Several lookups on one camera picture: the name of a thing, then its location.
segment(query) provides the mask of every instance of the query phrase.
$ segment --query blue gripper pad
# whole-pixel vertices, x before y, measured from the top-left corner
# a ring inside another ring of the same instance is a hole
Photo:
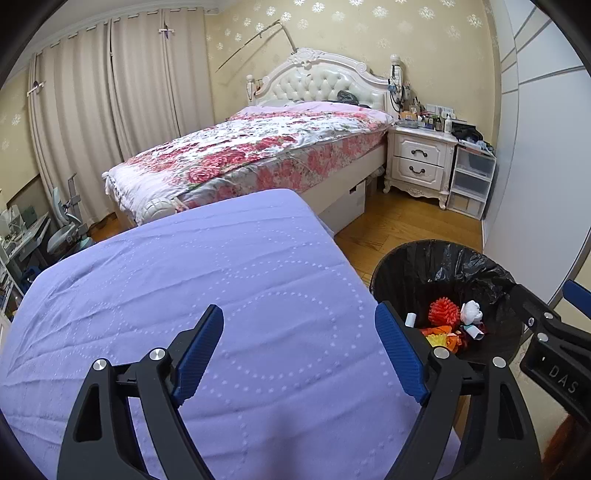
[[[567,280],[562,287],[564,299],[591,319],[591,293],[578,283]]]
[[[375,329],[378,331],[402,388],[417,402],[422,403],[428,396],[424,383],[423,363],[388,307],[383,303],[375,309]]]
[[[222,309],[215,307],[178,364],[177,386],[172,394],[178,406],[195,395],[222,331]]]

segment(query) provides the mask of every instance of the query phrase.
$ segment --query bed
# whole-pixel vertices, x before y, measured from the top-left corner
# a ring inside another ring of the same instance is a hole
[[[180,413],[216,479],[382,480],[418,404],[382,349],[375,300],[308,205],[279,189],[131,229],[34,281],[0,356],[0,408],[47,478],[92,362],[135,362],[210,303],[223,335]],[[452,434],[440,473],[458,447]]]
[[[340,90],[369,109],[326,102]],[[271,188],[293,189],[321,213],[385,162],[384,132],[393,113],[388,81],[364,63],[300,48],[262,79],[259,90],[249,75],[246,91],[249,107],[228,121],[154,147],[103,175],[124,228]],[[282,100],[304,103],[269,106]],[[362,116],[370,121],[363,124]],[[274,129],[284,134],[282,144],[264,148],[275,140]],[[237,159],[247,148],[257,155]]]

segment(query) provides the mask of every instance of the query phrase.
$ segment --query purple bedspread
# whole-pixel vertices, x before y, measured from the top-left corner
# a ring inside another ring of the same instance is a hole
[[[43,272],[0,356],[0,408],[49,478],[93,360],[135,362],[195,325],[225,328],[181,408],[217,480],[382,480],[418,412],[374,327],[375,300],[308,206],[270,190],[186,211]],[[139,403],[150,473],[164,478]],[[452,434],[441,473],[458,448]]]

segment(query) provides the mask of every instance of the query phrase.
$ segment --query pink floral comforter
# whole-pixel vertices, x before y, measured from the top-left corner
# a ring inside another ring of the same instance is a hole
[[[103,174],[107,194],[142,224],[145,205],[178,209],[273,188],[305,192],[381,140],[386,113],[330,102],[248,107],[230,120],[177,138]]]

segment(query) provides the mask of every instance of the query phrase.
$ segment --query tufted headboard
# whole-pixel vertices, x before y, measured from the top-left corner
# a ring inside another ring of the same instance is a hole
[[[398,61],[397,56],[391,57],[392,64]],[[246,81],[247,92],[253,92],[253,75]],[[249,95],[249,105],[271,99],[336,100],[340,90],[354,94],[363,105],[392,114],[388,79],[368,72],[365,63],[312,48],[299,48],[265,76],[262,88]]]

